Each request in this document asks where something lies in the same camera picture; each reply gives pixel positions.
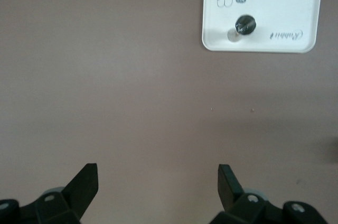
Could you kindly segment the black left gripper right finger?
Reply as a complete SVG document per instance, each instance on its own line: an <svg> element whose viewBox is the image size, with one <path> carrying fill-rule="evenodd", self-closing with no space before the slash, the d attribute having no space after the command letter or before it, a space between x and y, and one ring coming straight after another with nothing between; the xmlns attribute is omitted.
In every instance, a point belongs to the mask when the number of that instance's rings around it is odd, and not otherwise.
<svg viewBox="0 0 338 224"><path fill-rule="evenodd" d="M218 166L218 194L224 210L211 223L327 223L305 202L287 201L278 208L259 194L246 192L227 164Z"/></svg>

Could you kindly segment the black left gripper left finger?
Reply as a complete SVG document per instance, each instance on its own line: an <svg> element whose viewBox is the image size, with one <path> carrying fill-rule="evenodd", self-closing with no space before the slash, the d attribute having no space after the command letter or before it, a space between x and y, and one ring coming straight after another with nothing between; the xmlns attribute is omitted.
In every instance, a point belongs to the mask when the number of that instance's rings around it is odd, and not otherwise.
<svg viewBox="0 0 338 224"><path fill-rule="evenodd" d="M86 164L63 188L53 189L21 207L15 199L1 200L1 223L80 223L98 192L98 167Z"/></svg>

